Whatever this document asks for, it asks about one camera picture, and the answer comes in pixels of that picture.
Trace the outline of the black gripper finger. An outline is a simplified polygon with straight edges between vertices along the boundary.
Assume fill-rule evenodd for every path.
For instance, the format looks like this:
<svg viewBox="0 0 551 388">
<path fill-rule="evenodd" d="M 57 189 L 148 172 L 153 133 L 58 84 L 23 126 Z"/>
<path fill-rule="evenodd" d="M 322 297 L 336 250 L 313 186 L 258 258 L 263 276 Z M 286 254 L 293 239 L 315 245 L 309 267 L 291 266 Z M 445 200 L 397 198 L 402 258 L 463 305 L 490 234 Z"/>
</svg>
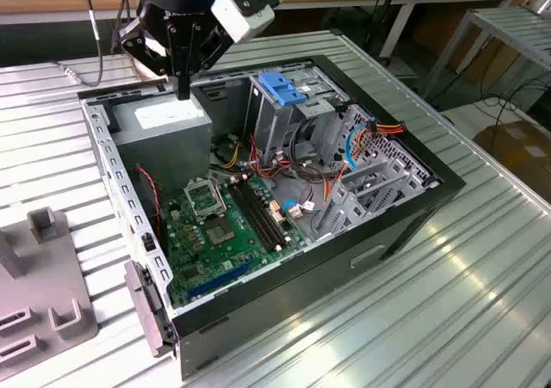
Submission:
<svg viewBox="0 0 551 388">
<path fill-rule="evenodd" d="M 219 23 L 210 30 L 206 25 L 193 25 L 183 79 L 184 100 L 189 99 L 192 76 L 209 70 L 232 44 L 233 39 Z"/>
<path fill-rule="evenodd" d="M 145 41 L 145 30 L 138 17 L 118 30 L 121 49 L 158 76 L 167 76 L 178 100 L 184 99 L 183 59 L 170 47 L 165 55 L 151 49 Z"/>
</svg>

